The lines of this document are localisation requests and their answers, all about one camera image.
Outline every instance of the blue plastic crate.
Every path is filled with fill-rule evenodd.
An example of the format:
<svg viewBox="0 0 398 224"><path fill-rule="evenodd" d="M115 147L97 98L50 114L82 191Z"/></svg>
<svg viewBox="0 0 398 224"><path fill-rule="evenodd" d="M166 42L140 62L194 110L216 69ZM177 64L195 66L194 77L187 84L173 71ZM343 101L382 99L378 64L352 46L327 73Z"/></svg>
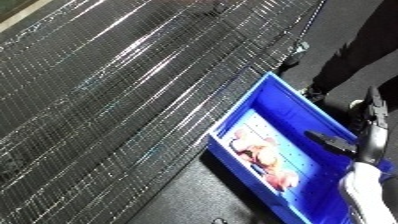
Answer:
<svg viewBox="0 0 398 224"><path fill-rule="evenodd" d="M296 187L276 190L233 151L230 143L241 128L276 140L284 167L299 176ZM350 160L308 140L306 130L355 141L351 132L269 72L211 128L209 150L284 222L350 223L338 192Z"/></svg>

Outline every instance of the wire mesh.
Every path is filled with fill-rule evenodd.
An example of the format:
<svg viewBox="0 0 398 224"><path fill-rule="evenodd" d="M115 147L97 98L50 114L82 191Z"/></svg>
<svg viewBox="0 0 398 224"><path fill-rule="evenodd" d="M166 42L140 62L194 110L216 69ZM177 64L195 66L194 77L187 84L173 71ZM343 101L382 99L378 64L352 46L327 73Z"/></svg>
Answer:
<svg viewBox="0 0 398 224"><path fill-rule="evenodd" d="M57 1L0 44L0 220L126 222L286 58L314 5Z"/></svg>

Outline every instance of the plastic crate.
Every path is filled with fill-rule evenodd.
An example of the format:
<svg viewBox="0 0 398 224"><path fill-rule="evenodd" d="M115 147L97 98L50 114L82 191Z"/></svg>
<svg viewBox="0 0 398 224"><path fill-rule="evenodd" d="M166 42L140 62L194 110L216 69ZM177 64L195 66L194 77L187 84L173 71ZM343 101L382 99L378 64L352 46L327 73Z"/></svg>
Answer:
<svg viewBox="0 0 398 224"><path fill-rule="evenodd" d="M232 149L237 129L258 138L274 138L284 167L299 176L296 187L278 191ZM306 130L355 136L269 72L217 122L209 133L209 150L286 223L350 223L338 182L350 160L310 141Z"/></svg>

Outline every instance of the black trousers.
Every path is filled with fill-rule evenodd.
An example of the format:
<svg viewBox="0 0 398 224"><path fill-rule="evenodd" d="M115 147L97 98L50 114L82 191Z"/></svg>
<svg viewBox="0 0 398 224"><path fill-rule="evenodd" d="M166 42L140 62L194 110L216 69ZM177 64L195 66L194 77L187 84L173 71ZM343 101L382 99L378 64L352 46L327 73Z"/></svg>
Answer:
<svg viewBox="0 0 398 224"><path fill-rule="evenodd" d="M384 0L361 27L313 79L324 92L347 81L358 70L398 49L398 0ZM398 108L398 75L378 87L390 111Z"/></svg>

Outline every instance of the person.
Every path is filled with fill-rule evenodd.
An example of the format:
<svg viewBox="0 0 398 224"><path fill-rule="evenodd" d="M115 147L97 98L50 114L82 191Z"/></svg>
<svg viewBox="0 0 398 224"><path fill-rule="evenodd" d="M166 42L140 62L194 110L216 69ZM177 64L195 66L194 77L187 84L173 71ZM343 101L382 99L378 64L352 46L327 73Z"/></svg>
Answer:
<svg viewBox="0 0 398 224"><path fill-rule="evenodd" d="M341 47L313 78L312 84L300 90L300 93L313 103L319 103L330 91L347 81L360 69L397 48L398 1L384 0L366 20L354 40ZM398 75L384 82L378 90L387 102L389 112L396 110Z"/></svg>

